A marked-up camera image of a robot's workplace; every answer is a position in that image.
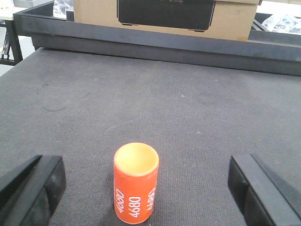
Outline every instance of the brown box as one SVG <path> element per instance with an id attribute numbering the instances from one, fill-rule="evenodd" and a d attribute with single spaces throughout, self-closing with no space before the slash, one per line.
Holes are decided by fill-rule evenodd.
<path id="1" fill-rule="evenodd" d="M 73 2 L 77 23 L 246 41 L 259 0 L 73 0 Z"/>

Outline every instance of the black table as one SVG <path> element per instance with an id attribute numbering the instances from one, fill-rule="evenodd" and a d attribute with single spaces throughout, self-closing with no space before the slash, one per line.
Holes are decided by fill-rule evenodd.
<path id="1" fill-rule="evenodd" d="M 67 189 L 50 225 L 108 226 L 113 155 L 144 142 L 161 159 L 144 225 L 242 226 L 232 154 L 258 154 L 301 190 L 300 87 L 301 77 L 39 49 L 0 77 L 0 175 L 62 155 Z"/>

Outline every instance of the black frame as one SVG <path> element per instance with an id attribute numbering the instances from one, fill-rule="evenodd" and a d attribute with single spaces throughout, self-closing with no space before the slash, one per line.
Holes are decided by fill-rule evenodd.
<path id="1" fill-rule="evenodd" d="M 8 37 L 14 59 L 10 60 L 10 59 L 0 58 L 0 64 L 15 66 L 16 64 L 20 63 L 23 60 L 15 22 L 14 20 L 5 20 L 5 24 L 1 24 L 1 27 L 6 27 L 6 36 Z"/>
<path id="2" fill-rule="evenodd" d="M 298 35 L 251 31 L 249 41 L 242 42 L 145 32 L 54 19 L 52 6 L 15 14 L 18 33 L 32 36 L 35 48 L 301 75 Z"/>

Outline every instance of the orange cup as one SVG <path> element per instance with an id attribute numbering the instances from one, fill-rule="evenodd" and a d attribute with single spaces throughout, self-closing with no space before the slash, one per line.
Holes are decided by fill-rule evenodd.
<path id="1" fill-rule="evenodd" d="M 159 156 L 142 143 L 122 146 L 114 156 L 114 207 L 120 220 L 131 224 L 146 221 L 152 213 Z"/>

